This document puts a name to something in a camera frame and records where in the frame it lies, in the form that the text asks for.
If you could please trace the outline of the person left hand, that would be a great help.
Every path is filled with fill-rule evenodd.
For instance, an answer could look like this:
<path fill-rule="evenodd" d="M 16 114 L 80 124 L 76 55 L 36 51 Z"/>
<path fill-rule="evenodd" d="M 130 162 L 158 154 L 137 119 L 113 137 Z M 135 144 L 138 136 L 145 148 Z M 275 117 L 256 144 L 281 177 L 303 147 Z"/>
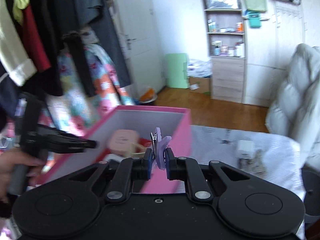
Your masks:
<path fill-rule="evenodd" d="M 42 159 L 38 159 L 21 151 L 20 148 L 11 148 L 1 154 L 1 202 L 8 203 L 7 189 L 11 182 L 11 177 L 16 165 L 29 166 L 29 172 L 25 176 L 29 185 L 35 186 L 47 163 L 47 154 Z"/>

